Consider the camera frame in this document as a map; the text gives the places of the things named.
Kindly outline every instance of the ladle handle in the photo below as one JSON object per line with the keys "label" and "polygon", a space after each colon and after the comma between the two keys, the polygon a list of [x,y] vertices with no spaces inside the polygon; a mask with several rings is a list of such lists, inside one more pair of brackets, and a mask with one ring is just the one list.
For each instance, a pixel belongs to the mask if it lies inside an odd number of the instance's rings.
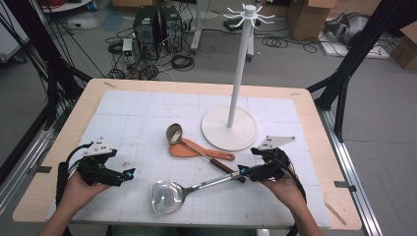
{"label": "ladle handle", "polygon": [[[222,171],[226,172],[227,174],[233,173],[235,171],[233,171],[232,169],[230,169],[229,167],[227,167],[226,165],[224,165],[223,163],[221,163],[220,161],[212,158],[209,162],[211,162],[211,164],[217,166],[218,168],[220,168]],[[245,177],[240,177],[237,180],[239,180],[239,182],[241,182],[242,184],[245,183],[246,178]]]}

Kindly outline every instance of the human arm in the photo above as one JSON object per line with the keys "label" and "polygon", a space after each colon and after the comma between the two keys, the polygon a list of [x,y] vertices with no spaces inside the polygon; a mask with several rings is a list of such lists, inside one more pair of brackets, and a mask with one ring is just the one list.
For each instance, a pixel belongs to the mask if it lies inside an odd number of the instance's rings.
{"label": "human arm", "polygon": [[103,184],[88,185],[76,171],[68,180],[62,200],[55,212],[37,234],[38,236],[62,235],[71,218],[91,200],[108,189]]}
{"label": "human arm", "polygon": [[301,236],[322,235],[295,181],[284,175],[277,181],[262,182],[291,211]]}

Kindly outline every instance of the floor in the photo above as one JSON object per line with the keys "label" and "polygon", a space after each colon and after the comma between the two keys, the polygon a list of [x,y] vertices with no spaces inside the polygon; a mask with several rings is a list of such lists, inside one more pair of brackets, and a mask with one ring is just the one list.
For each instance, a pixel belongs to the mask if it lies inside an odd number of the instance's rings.
{"label": "floor", "polygon": [[[105,39],[130,27],[131,15],[117,12],[103,1],[93,13],[98,28],[78,31],[74,38],[86,51],[102,74],[111,69],[112,57]],[[86,12],[79,9],[61,14],[61,19]],[[208,14],[205,29],[222,29],[222,17]],[[261,30],[285,29],[285,21],[262,26]],[[275,32],[287,35],[286,30]],[[64,35],[78,69],[101,78],[86,55],[68,35]],[[161,81],[233,84],[235,62],[239,50],[238,35],[205,30],[195,67],[188,72],[171,70],[157,76]],[[309,53],[301,45],[272,48],[255,40],[255,56],[246,63],[243,85],[265,87],[306,88],[330,76],[342,58],[325,56],[315,45]],[[366,59],[354,74],[348,89],[343,124],[343,138],[365,189],[382,232],[385,235],[413,235],[417,232],[417,71],[403,70],[392,58]],[[320,92],[313,93],[318,97]],[[10,154],[31,122],[45,105],[43,91],[31,63],[9,62],[0,68],[0,164]],[[30,183],[26,181],[0,215],[2,235],[33,235],[41,224],[18,223],[12,213]],[[104,235],[100,225],[76,225],[76,235]],[[271,235],[284,235],[272,230]],[[366,235],[361,231],[329,232],[325,235]]]}

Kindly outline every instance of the small ladle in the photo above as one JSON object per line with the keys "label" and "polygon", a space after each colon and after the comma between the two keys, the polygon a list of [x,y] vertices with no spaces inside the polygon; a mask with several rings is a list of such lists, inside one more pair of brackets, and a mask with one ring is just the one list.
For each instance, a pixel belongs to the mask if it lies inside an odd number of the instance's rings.
{"label": "small ladle", "polygon": [[[183,131],[182,131],[182,128],[179,124],[172,124],[168,127],[168,129],[166,129],[166,139],[169,141],[170,144],[172,144],[172,145],[181,144],[181,145],[187,146],[188,148],[191,148],[192,150],[196,151],[200,155],[207,158],[211,164],[217,166],[218,168],[220,168],[225,173],[230,174],[230,173],[234,172],[232,169],[230,169],[229,167],[227,167],[226,165],[224,165],[220,161],[218,161],[214,158],[211,158],[211,157],[207,156],[206,154],[202,153],[201,151],[197,150],[196,148],[191,147],[188,144],[184,143],[181,140],[182,134],[183,134]],[[245,183],[245,181],[246,181],[245,177],[238,178],[238,180],[241,183]]]}
{"label": "small ladle", "polygon": [[205,181],[189,188],[184,188],[173,181],[159,180],[150,187],[150,199],[152,208],[156,213],[159,214],[174,212],[175,210],[181,208],[181,205],[184,204],[187,196],[194,191],[215,184],[220,184],[227,180],[237,179],[239,177],[241,177],[241,175],[239,175],[239,171],[236,171],[224,176],[217,177],[215,179]]}

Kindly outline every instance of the wooden spatula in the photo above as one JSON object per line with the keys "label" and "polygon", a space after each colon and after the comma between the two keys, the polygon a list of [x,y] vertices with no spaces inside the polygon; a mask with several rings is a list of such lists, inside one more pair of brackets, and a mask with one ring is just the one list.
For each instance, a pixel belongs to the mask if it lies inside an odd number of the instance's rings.
{"label": "wooden spatula", "polygon": [[[214,158],[221,158],[221,159],[225,159],[225,160],[234,160],[235,159],[235,155],[233,153],[229,153],[229,152],[225,152],[225,151],[221,151],[221,150],[213,150],[213,149],[205,149],[204,147],[199,146],[198,144],[184,139],[182,138],[182,141],[186,144],[188,144],[189,146],[192,146],[193,148],[201,151],[202,153],[210,156],[210,157],[214,157]],[[200,155],[198,152],[192,150],[191,148],[185,146],[185,145],[181,145],[181,144],[177,144],[177,145],[171,145],[169,147],[169,153],[171,153],[174,156],[178,156],[178,157],[193,157],[193,156],[198,156]]]}

